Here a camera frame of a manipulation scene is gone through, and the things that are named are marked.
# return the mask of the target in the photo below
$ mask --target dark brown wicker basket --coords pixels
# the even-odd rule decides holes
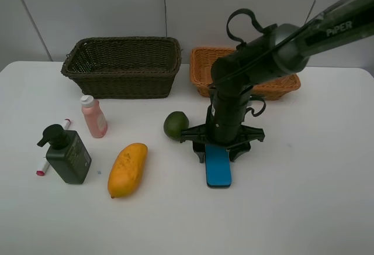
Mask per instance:
[[[97,99],[165,98],[180,65],[171,37],[92,37],[75,45],[61,73]]]

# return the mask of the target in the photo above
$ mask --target yellow mango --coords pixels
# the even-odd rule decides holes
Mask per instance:
[[[108,192],[112,198],[126,197],[137,189],[147,153],[148,147],[141,143],[128,145],[119,153],[108,179]]]

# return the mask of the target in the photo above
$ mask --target bottle label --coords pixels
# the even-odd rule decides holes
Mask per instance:
[[[78,138],[78,135],[74,138],[74,141],[67,153],[67,160],[77,173],[79,178],[85,178],[89,165],[91,163],[91,157],[87,153],[83,142]]]
[[[98,117],[98,127],[99,127],[100,132],[104,130],[105,125],[106,125],[106,120],[105,120],[104,114],[101,114]]]

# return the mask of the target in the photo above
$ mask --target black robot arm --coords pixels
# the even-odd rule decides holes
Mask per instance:
[[[247,14],[263,35],[251,43],[233,36],[228,23]],[[205,144],[224,147],[234,161],[250,149],[250,141],[263,141],[262,129],[243,126],[255,85],[300,72],[311,55],[374,35],[374,0],[340,0],[302,27],[291,24],[262,28],[253,12],[240,9],[227,22],[228,36],[241,42],[237,51],[212,65],[211,104],[204,125],[181,132],[181,142],[193,141],[193,149]]]

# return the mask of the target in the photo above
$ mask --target green lime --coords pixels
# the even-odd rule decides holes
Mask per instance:
[[[187,129],[189,121],[185,113],[176,111],[168,115],[164,122],[165,134],[176,141],[181,138],[181,130]]]

